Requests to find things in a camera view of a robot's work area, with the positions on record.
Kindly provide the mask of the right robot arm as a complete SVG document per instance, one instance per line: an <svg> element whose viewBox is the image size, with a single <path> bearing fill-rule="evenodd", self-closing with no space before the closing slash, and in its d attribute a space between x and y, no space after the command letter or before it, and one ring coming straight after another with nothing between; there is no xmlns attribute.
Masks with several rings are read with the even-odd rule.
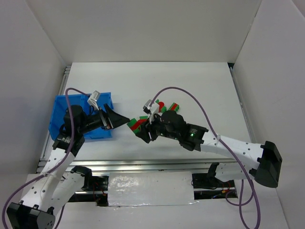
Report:
<svg viewBox="0 0 305 229"><path fill-rule="evenodd" d="M219 162L210 166L208 174L220 181L250 178L265 187L278 187L283 159L273 142L255 144L214 135L205 127L185 122L175 111L141 116L128 126L146 143L161 136L177 140L180 146L189 151L215 153L235 159L238 163L236 166Z"/></svg>

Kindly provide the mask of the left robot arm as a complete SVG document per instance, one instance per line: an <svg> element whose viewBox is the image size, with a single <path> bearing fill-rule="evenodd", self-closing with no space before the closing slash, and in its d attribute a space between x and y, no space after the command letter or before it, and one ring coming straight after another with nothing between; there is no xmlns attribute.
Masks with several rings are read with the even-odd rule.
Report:
<svg viewBox="0 0 305 229"><path fill-rule="evenodd" d="M53 151L40 175L25 186L30 190L18 203L9 198L2 216L8 217L14 229L51 229L55 218L78 189L87 189L92 181L91 169L75 166L63 178L85 142L84 135L92 130L115 129L129 122L129 118L114 112L107 104L87 115L80 105L66 109L63 124L55 138Z"/></svg>

